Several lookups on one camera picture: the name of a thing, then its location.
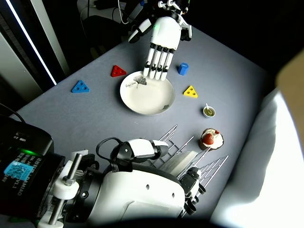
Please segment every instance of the wire rack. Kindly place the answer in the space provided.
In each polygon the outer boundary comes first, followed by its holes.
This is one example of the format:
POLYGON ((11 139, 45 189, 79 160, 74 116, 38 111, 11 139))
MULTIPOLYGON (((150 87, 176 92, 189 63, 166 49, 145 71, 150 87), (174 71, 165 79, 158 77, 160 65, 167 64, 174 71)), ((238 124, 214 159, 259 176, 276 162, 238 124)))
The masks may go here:
MULTIPOLYGON (((149 166, 153 166, 155 168, 160 168, 164 163, 166 163, 171 157, 173 157, 174 155, 178 154, 178 153, 182 153, 182 149, 184 149, 187 144, 194 138, 194 136, 192 136, 189 140, 187 140, 181 147, 178 147, 173 141, 172 138, 175 134, 177 130, 177 125, 175 125, 174 127, 172 127, 163 137, 161 137, 159 140, 166 142, 169 145, 169 152, 155 160, 155 161, 146 161, 144 164, 149 165, 149 166)), ((206 188, 207 185, 211 182, 211 180, 216 176, 216 174, 218 173, 218 171, 220 170, 220 168, 223 166, 223 164, 226 162, 226 160, 228 159, 229 155, 225 155, 223 157, 220 157, 208 164, 204 164, 203 166, 201 166, 200 164, 202 163, 203 158, 205 157, 205 155, 209 152, 210 148, 208 148, 207 150, 201 151, 200 153, 198 153, 198 155, 193 159, 192 163, 190 165, 187 166, 187 168, 185 168, 178 176, 177 179, 180 179, 189 168, 191 167, 197 167, 200 169, 201 171, 201 178, 200 178, 200 184, 206 188)))

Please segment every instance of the green contents in bowl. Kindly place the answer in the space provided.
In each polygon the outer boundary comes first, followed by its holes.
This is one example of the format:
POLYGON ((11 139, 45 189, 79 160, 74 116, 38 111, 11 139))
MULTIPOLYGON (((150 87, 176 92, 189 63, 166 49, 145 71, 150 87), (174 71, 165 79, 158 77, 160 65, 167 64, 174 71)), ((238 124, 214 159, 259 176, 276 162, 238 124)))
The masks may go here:
POLYGON ((204 112, 207 116, 214 116, 214 112, 211 109, 205 108, 204 112))

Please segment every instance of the yellow triangle block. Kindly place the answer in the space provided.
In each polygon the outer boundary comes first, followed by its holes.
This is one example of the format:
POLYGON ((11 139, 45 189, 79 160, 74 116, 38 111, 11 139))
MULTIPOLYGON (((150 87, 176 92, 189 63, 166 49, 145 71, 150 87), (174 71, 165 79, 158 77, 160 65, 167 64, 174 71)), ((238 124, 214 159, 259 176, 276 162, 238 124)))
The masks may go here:
POLYGON ((188 89, 186 89, 186 91, 184 92, 185 96, 190 96, 190 97, 194 97, 194 98, 198 98, 198 93, 195 91, 195 89, 193 88, 193 86, 189 86, 188 89))

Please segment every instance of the small bowl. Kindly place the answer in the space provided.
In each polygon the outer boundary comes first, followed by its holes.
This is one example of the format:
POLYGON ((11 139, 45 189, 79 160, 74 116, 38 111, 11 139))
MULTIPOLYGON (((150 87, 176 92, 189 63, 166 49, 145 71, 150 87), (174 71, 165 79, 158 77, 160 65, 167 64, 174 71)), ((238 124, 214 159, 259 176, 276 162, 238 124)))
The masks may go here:
POLYGON ((213 113, 213 115, 207 115, 205 112, 207 111, 207 106, 206 107, 204 107, 204 109, 203 109, 203 115, 205 116, 205 117, 207 117, 207 118, 212 118, 212 117, 214 117, 215 116, 215 109, 214 108, 212 108, 211 106, 209 106, 209 109, 212 111, 212 113, 213 113))

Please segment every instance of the white robotic finger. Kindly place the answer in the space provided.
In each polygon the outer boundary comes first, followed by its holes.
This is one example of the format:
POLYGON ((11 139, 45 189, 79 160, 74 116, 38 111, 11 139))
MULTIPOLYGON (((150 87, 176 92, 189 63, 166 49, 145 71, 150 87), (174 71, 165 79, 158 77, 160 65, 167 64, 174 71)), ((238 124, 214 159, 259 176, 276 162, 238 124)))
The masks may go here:
POLYGON ((154 76, 155 76, 156 69, 157 69, 158 63, 160 61, 161 53, 162 53, 162 47, 158 46, 157 50, 156 50, 156 53, 155 53, 155 56, 154 56, 153 64, 152 64, 152 67, 151 67, 151 71, 150 71, 150 74, 149 74, 149 77, 151 79, 153 79, 154 76))
POLYGON ((156 47, 155 44, 153 44, 153 43, 150 44, 149 54, 148 54, 147 61, 146 61, 146 64, 144 65, 144 69, 143 69, 143 76, 145 76, 145 77, 147 77, 149 74, 149 68, 150 68, 150 65, 152 62, 155 47, 156 47))
POLYGON ((158 63, 158 67, 157 67, 156 74, 155 74, 155 79, 156 80, 159 80, 161 78, 162 70, 164 69, 167 54, 168 54, 168 49, 166 47, 164 47, 163 50, 162 50, 160 61, 158 63))
POLYGON ((174 53, 174 49, 170 49, 167 54, 166 64, 165 64, 165 67, 162 70, 162 74, 161 74, 161 81, 164 81, 167 77, 167 73, 168 73, 169 67, 170 67, 172 59, 173 59, 173 53, 174 53))

